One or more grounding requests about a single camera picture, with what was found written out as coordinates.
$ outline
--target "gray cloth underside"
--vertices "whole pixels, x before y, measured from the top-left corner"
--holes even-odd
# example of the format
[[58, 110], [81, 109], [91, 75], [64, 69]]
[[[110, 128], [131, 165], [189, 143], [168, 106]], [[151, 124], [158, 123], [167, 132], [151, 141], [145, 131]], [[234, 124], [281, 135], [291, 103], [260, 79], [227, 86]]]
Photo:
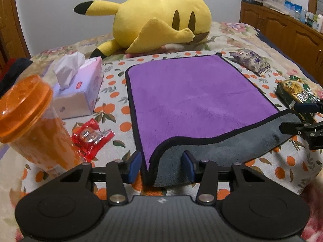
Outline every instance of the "gray cloth underside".
[[282, 122], [299, 123], [300, 120], [295, 114], [289, 113], [219, 143], [172, 146], [159, 160], [154, 186], [167, 187], [188, 183], [180, 165], [185, 150], [190, 151], [197, 160], [212, 160], [219, 166], [231, 166], [234, 162], [244, 163], [258, 158], [291, 137], [279, 131]]

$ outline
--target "orange cup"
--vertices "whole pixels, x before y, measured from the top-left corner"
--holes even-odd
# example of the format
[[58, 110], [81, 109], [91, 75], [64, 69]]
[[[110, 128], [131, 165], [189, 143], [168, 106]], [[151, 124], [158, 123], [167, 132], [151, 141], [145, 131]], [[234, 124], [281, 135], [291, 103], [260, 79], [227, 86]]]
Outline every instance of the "orange cup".
[[0, 142], [56, 177], [84, 162], [51, 105], [53, 90], [38, 75], [0, 99]]

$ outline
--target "orange lid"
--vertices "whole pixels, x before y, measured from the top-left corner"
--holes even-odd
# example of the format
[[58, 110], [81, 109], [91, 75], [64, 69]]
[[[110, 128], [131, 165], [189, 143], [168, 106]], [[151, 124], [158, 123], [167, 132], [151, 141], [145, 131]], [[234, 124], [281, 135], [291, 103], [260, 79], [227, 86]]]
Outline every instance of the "orange lid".
[[29, 76], [9, 89], [0, 99], [0, 142], [20, 137], [45, 112], [53, 90], [39, 75]]

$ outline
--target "stuffed animal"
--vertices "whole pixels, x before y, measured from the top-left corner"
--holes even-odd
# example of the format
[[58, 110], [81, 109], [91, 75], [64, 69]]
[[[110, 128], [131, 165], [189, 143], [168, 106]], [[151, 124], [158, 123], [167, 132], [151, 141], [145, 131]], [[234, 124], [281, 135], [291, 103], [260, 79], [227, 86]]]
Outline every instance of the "stuffed animal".
[[201, 43], [211, 28], [211, 12], [203, 0], [94, 0], [74, 8], [78, 14], [115, 15], [113, 40], [96, 48], [90, 57], [110, 56], [121, 48], [143, 53], [169, 43]]

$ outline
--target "black ear tip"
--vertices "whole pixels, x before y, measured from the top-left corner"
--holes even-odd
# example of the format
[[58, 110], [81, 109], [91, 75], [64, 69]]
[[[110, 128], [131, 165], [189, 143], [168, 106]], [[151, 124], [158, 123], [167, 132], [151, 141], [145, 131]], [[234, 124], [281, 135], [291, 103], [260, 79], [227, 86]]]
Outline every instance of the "black ear tip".
[[92, 57], [99, 57], [101, 56], [102, 59], [106, 58], [106, 56], [98, 49], [96, 48], [90, 55], [90, 58]]
[[88, 8], [93, 3], [94, 3], [93, 1], [88, 1], [88, 2], [80, 3], [77, 6], [75, 6], [74, 12], [76, 12], [77, 14], [84, 14], [85, 15], [86, 11], [88, 10]]

